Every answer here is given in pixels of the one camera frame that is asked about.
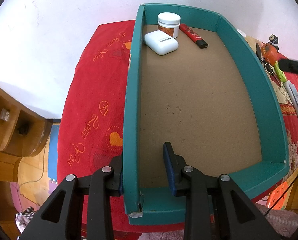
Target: black tube cap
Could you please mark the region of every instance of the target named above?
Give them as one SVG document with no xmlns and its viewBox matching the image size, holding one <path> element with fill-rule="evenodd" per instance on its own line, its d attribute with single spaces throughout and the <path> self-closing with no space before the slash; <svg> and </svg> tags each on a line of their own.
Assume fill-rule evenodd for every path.
<svg viewBox="0 0 298 240">
<path fill-rule="evenodd" d="M 200 49 L 205 49 L 208 47 L 208 43 L 206 43 L 204 40 L 197 40 L 196 44 Z"/>
</svg>

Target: white jar lid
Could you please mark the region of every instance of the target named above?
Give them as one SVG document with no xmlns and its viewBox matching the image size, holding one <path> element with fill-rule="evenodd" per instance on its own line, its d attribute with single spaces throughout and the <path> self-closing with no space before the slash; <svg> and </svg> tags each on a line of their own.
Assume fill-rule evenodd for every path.
<svg viewBox="0 0 298 240">
<path fill-rule="evenodd" d="M 166 24 L 178 24 L 180 23 L 180 16 L 175 13 L 160 13 L 158 14 L 158 21 Z"/>
</svg>

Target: triangular cutout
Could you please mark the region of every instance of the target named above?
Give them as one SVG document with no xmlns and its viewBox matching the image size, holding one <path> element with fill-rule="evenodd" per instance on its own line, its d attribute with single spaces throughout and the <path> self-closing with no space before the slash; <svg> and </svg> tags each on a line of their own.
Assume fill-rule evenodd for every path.
<svg viewBox="0 0 298 240">
<path fill-rule="evenodd" d="M 252 211 L 248 208 L 245 202 L 238 196 L 235 191 L 230 191 L 233 206 L 236 211 L 237 219 L 240 224 L 254 220 L 256 217 Z"/>
<path fill-rule="evenodd" d="M 58 223 L 60 219 L 62 204 L 65 199 L 66 192 L 61 190 L 50 203 L 49 207 L 43 212 L 41 218 L 54 223 Z"/>
</svg>

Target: orange jar label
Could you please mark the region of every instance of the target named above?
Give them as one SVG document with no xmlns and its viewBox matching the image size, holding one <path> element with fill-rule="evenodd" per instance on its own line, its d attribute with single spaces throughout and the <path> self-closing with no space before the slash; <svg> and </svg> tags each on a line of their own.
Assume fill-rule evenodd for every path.
<svg viewBox="0 0 298 240">
<path fill-rule="evenodd" d="M 158 30 L 161 30 L 162 32 L 168 34 L 169 36 L 173 37 L 173 31 L 174 28 L 166 28 L 166 27 L 162 27 L 158 24 Z"/>
</svg>

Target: blue floor mat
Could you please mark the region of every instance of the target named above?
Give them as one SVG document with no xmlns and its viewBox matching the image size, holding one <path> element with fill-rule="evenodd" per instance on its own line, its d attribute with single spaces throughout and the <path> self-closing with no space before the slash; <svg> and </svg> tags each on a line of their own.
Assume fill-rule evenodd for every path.
<svg viewBox="0 0 298 240">
<path fill-rule="evenodd" d="M 53 124 L 51 127 L 49 153 L 48 153 L 48 177 L 57 181 L 57 160 L 58 160 L 58 134 L 59 124 Z"/>
</svg>

